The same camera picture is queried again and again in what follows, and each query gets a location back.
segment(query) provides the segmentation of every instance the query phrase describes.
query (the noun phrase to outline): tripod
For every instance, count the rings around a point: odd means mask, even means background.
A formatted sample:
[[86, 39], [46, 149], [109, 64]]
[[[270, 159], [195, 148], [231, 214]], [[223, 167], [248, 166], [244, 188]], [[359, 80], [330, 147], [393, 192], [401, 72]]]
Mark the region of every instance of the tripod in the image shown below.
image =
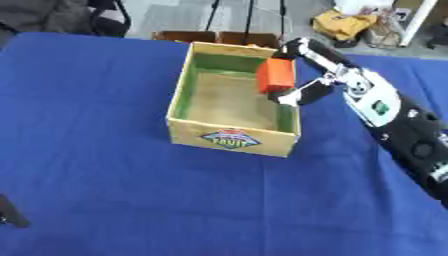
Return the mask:
[[[219, 8], [220, 3], [221, 3], [221, 0], [215, 0], [215, 2], [212, 4], [212, 13], [210, 14], [210, 18], [208, 19], [207, 27], [205, 29], [206, 31], [210, 30], [210, 26], [215, 17], [216, 10]], [[242, 45], [247, 45], [247, 39], [249, 38], [250, 25], [252, 23], [254, 7], [255, 7], [255, 0], [250, 0], [249, 1], [249, 11], [248, 11], [247, 20], [246, 20], [246, 29], [244, 31], [243, 40], [241, 41]], [[280, 39], [281, 40], [283, 40], [283, 37], [285, 35], [285, 16], [286, 16], [286, 3], [285, 3], [285, 0], [280, 0], [280, 19], [281, 19], [280, 20], [280, 23], [281, 23]]]

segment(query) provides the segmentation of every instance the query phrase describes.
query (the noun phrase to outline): wooden crate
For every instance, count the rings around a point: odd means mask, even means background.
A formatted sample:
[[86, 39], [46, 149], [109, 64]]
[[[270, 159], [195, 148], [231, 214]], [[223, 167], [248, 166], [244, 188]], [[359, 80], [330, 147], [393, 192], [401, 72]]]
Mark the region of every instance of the wooden crate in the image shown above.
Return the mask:
[[152, 34], [154, 40], [180, 41], [185, 43], [215, 43], [216, 33], [211, 31], [160, 31]]
[[255, 72], [273, 50], [193, 43], [167, 113], [171, 140], [286, 157], [300, 136], [298, 110], [257, 90]]
[[[223, 31], [218, 34], [218, 43], [241, 45], [244, 39], [243, 32]], [[250, 33], [247, 38], [247, 44], [255, 44], [259, 47], [268, 47], [272, 49], [280, 48], [280, 43], [275, 34], [269, 33]]]

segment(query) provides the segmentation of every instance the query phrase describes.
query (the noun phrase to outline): blue table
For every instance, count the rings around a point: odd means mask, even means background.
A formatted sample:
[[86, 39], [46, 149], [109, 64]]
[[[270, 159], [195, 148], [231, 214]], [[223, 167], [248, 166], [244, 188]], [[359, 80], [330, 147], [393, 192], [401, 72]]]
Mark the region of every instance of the blue table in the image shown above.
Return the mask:
[[[288, 159], [171, 145], [187, 48], [30, 33], [1, 52], [0, 192], [32, 226], [0, 227], [0, 255], [448, 254], [448, 211], [340, 91], [302, 109]], [[448, 119], [448, 62], [352, 58]]]

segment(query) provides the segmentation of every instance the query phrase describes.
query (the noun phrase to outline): gray floor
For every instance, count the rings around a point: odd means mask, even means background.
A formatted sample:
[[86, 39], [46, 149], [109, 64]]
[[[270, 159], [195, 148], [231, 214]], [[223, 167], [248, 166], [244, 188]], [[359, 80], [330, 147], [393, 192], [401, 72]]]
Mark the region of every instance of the gray floor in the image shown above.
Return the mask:
[[[125, 0], [134, 24], [129, 33], [131, 38], [149, 39], [151, 33], [160, 30], [201, 30], [204, 29], [210, 5], [214, 0]], [[212, 30], [243, 31], [249, 0], [222, 0]], [[277, 0], [256, 0], [252, 31], [280, 31]], [[330, 43], [327, 38], [315, 33], [309, 26], [309, 19], [332, 7], [331, 0], [287, 0], [287, 39], [309, 36]], [[360, 43], [356, 48], [343, 50], [355, 54], [375, 54], [391, 56], [412, 56], [421, 58], [448, 59], [448, 47], [436, 50], [426, 49], [427, 36], [420, 32], [412, 44], [406, 48], [384, 50], [370, 48]]]

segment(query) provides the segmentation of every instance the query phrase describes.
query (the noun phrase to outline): red block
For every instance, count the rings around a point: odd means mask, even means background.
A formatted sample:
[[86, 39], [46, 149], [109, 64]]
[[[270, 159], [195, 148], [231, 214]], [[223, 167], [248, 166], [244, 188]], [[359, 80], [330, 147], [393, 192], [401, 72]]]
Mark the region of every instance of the red block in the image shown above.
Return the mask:
[[294, 88], [295, 76], [291, 60], [267, 59], [257, 70], [260, 93], [284, 91]]

